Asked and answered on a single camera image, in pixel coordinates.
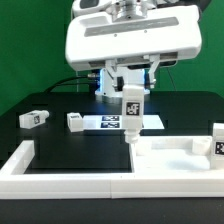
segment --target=black cable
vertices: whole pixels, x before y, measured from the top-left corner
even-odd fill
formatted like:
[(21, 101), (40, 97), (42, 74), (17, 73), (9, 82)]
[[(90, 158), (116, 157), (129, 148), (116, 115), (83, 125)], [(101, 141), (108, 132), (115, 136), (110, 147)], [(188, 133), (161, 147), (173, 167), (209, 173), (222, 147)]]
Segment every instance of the black cable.
[(62, 80), (56, 82), (54, 85), (48, 87), (44, 92), (45, 92), (45, 93), (49, 93), (49, 92), (51, 92), (51, 90), (54, 89), (57, 85), (60, 85), (60, 84), (62, 84), (62, 83), (65, 83), (65, 82), (68, 82), (68, 81), (72, 81), (72, 80), (77, 80), (77, 79), (86, 79), (86, 78), (87, 78), (87, 76), (80, 76), (80, 77), (74, 77), (74, 76), (73, 76), (73, 77), (70, 77), (70, 78), (62, 79)]
[(76, 86), (76, 85), (90, 85), (90, 84), (94, 84), (92, 82), (81, 82), (81, 83), (65, 83), (65, 84), (58, 84), (55, 85), (54, 88), (56, 87), (60, 87), (60, 86)]
[(177, 91), (176, 86), (175, 86), (175, 83), (174, 83), (174, 80), (173, 80), (173, 77), (172, 77), (172, 75), (171, 75), (171, 73), (170, 73), (169, 68), (166, 68), (166, 70), (167, 70), (167, 72), (168, 72), (168, 75), (169, 75), (169, 77), (170, 77), (170, 80), (171, 80), (171, 83), (172, 83), (172, 85), (173, 85), (174, 90)]

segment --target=standing white block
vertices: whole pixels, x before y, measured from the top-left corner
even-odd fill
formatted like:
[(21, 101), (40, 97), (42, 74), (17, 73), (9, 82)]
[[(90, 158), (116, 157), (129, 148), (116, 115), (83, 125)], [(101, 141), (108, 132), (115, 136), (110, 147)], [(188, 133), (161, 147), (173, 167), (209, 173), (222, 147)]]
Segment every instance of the standing white block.
[(71, 132), (83, 131), (83, 118), (79, 113), (67, 114), (67, 122)]
[(213, 126), (211, 168), (224, 169), (224, 124), (215, 123)]

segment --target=white cube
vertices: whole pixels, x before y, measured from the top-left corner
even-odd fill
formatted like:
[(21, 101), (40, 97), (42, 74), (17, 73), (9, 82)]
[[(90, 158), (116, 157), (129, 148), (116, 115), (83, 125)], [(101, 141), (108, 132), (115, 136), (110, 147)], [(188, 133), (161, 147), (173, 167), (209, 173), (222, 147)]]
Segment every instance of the white cube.
[(83, 119), (79, 113), (67, 114), (67, 122), (71, 132), (83, 131)]

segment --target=white robot body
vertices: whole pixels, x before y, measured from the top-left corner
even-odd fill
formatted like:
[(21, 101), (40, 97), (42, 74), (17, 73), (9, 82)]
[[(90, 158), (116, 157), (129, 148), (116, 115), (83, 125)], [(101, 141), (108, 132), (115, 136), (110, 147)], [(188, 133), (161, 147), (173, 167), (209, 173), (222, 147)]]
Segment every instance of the white robot body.
[(148, 10), (147, 18), (114, 22), (112, 15), (98, 12), (75, 18), (69, 26), (66, 59), (77, 70), (147, 64), (148, 57), (177, 61), (195, 58), (201, 49), (197, 6)]

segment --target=black table surface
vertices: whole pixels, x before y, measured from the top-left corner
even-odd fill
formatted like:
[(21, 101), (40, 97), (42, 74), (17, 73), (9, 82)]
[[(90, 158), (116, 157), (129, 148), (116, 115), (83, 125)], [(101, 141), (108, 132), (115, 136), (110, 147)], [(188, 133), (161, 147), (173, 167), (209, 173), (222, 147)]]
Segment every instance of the black table surface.
[[(19, 115), (48, 110), (46, 124), (19, 128)], [(34, 140), (27, 174), (131, 172), (123, 130), (71, 133), (67, 113), (118, 115), (121, 106), (88, 93), (36, 93), (0, 117), (0, 167), (23, 140)], [(152, 92), (145, 114), (159, 115), (164, 130), (142, 136), (212, 135), (224, 123), (224, 99), (210, 92)], [(0, 200), (0, 223), (223, 223), (222, 198)]]

